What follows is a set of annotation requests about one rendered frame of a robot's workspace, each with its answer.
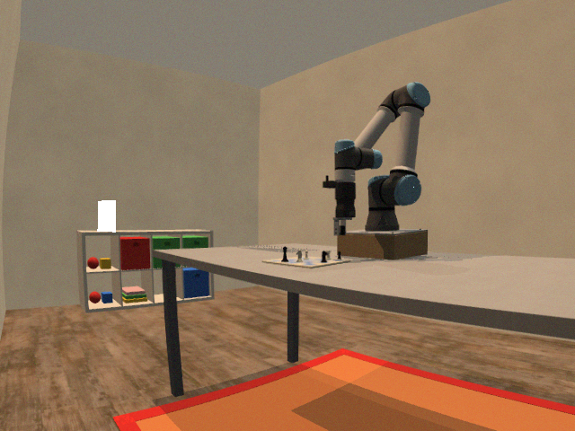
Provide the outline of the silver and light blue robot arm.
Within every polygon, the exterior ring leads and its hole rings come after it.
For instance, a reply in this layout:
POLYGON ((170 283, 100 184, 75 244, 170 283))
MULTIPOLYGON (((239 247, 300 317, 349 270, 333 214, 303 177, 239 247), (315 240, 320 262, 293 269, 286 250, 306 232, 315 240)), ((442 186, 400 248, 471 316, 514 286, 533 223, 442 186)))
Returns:
POLYGON ((423 84, 407 84, 384 99, 377 108, 377 114, 355 142, 343 139, 335 143, 335 170, 378 169, 382 165, 383 156, 380 151, 371 148, 389 124, 401 116, 395 164, 390 170, 390 176, 375 176, 368 181, 365 231, 399 230, 395 206, 411 205, 420 197, 421 184, 415 163, 420 118, 428 104, 430 95, 423 84))

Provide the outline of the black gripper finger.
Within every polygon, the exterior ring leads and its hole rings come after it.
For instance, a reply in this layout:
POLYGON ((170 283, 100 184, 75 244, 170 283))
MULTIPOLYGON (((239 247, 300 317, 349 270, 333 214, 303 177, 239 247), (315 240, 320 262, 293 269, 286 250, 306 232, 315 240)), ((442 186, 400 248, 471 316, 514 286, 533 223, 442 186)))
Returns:
POLYGON ((352 220, 352 217, 345 217, 345 220, 341 220, 341 235, 346 235, 346 220, 352 220))
POLYGON ((334 233, 333 235, 340 235, 340 220, 345 220, 345 217, 334 217, 334 233))

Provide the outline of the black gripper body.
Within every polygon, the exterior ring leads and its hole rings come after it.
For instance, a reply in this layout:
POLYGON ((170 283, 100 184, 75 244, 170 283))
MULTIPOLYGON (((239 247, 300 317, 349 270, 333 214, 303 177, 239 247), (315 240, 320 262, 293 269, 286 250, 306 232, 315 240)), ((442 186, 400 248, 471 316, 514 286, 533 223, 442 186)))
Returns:
POLYGON ((335 187, 337 203, 335 217, 356 217, 354 207, 356 199, 355 174, 355 170, 335 170, 335 181, 329 180, 328 175, 326 175, 327 181, 323 181, 323 188, 334 189, 335 187))

